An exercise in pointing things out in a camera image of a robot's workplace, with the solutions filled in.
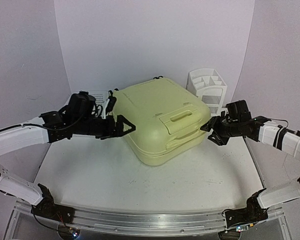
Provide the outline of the pale green hard-shell suitcase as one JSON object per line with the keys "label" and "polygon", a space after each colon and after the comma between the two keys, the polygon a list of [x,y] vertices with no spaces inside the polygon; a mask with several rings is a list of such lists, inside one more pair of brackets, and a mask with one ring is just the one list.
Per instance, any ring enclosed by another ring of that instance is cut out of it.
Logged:
{"label": "pale green hard-shell suitcase", "polygon": [[162,77],[115,90],[113,116],[124,116],[135,131],[124,136],[141,162],[159,166],[199,145],[211,118],[209,107],[198,97]]}

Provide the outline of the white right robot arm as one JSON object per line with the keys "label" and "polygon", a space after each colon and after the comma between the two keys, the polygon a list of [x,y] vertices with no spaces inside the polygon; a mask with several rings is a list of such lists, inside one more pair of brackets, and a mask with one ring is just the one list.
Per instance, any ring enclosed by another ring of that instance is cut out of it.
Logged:
{"label": "white right robot arm", "polygon": [[[208,139],[218,146],[225,146],[230,138],[244,137],[280,151],[284,157],[283,166],[287,159],[300,163],[300,131],[291,130],[264,116],[244,121],[229,115],[214,116],[200,130],[210,132]],[[226,225],[230,228],[263,221],[268,218],[270,207],[297,199],[300,199],[300,177],[290,177],[285,183],[253,193],[244,208],[226,209],[223,212]]]}

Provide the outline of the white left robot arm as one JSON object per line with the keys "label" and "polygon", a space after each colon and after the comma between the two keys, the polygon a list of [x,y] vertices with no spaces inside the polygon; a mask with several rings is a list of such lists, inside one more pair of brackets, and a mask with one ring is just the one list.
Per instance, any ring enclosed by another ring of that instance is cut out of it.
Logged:
{"label": "white left robot arm", "polygon": [[[42,162],[49,144],[70,140],[74,135],[101,140],[120,138],[135,130],[136,126],[122,115],[116,118],[78,117],[71,121],[57,112],[51,116],[43,114],[30,121],[0,129],[0,160],[11,157],[18,164],[33,160],[34,163],[26,167],[26,170],[33,173]],[[66,223],[73,219],[72,207],[57,204],[49,188],[27,179],[20,167],[9,170],[0,163],[0,192],[30,204],[35,216]]]}

